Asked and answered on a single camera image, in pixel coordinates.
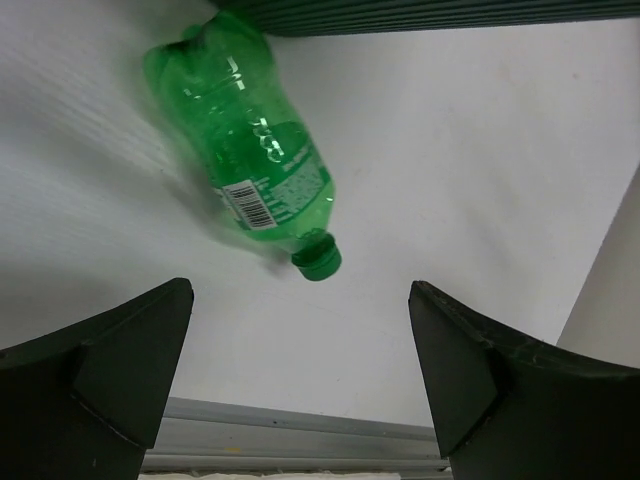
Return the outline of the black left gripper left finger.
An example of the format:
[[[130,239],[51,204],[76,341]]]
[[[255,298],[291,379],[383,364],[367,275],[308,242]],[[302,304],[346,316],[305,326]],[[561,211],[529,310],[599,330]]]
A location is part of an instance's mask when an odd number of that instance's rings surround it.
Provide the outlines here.
[[[135,479],[156,442],[194,292],[174,278],[1,352],[4,479]]]

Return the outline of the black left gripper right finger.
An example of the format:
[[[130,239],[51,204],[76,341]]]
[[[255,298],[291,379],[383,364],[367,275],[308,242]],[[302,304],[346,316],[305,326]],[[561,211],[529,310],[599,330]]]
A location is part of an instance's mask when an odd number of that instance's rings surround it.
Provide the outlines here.
[[[457,479],[635,479],[639,372],[486,317],[425,281],[409,314],[440,455]]]

